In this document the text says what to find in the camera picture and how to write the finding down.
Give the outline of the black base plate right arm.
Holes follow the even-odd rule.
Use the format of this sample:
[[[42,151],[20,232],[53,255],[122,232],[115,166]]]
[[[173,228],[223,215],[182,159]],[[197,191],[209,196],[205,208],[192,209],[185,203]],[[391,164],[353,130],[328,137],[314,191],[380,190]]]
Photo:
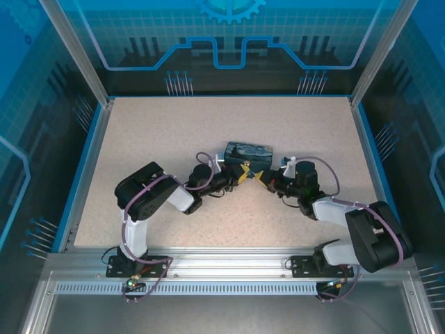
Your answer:
[[[355,276],[352,267],[333,266],[315,255],[294,255],[290,260],[294,278],[353,278]]]

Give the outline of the black base plate left arm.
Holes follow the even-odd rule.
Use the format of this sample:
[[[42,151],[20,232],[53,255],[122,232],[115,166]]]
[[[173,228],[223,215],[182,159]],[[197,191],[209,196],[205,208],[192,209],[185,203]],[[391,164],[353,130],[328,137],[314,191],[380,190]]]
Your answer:
[[[141,278],[159,278],[167,263],[143,264],[119,255],[112,255],[108,259],[106,268],[107,278],[130,278],[138,274]]]

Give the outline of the aluminium extrusion rail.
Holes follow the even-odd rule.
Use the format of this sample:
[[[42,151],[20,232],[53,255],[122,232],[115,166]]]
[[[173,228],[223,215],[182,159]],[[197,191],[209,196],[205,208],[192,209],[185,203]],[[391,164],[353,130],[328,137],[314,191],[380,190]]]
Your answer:
[[[312,247],[153,247],[150,255],[169,255],[169,281],[290,281],[284,263],[293,255],[312,255]],[[105,280],[102,248],[69,250],[47,256],[43,280]]]

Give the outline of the starry night printed tin box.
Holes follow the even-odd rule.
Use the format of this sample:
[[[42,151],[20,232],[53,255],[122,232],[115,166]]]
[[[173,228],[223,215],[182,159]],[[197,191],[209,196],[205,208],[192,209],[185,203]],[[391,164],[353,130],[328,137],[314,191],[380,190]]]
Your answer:
[[[224,151],[226,164],[248,163],[250,170],[258,173],[270,169],[273,162],[273,149],[266,145],[229,142]]]

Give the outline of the aluminium frame post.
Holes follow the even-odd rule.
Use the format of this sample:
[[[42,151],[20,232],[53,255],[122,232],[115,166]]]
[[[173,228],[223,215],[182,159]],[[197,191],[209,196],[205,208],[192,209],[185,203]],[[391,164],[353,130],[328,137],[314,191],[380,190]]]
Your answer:
[[[110,98],[58,0],[39,0],[39,2],[93,95],[103,108],[110,109]]]
[[[377,47],[350,96],[350,104],[353,108],[357,108],[362,101],[386,57],[394,47],[397,38],[403,30],[403,27],[409,19],[417,2],[418,0],[400,0],[397,9],[389,21],[385,32],[382,34]]]

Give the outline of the aluminium side rail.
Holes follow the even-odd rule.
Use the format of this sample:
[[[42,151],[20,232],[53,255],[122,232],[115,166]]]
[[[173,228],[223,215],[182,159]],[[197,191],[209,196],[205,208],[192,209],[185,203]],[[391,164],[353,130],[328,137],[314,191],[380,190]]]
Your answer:
[[[76,229],[81,222],[113,105],[114,99],[111,99],[108,106],[99,104],[95,111],[51,249],[52,253],[65,252],[71,230]]]
[[[351,109],[342,153],[341,199],[352,210],[343,215],[353,250],[371,262],[390,265],[413,255],[412,243],[398,219],[382,164],[362,108]]]

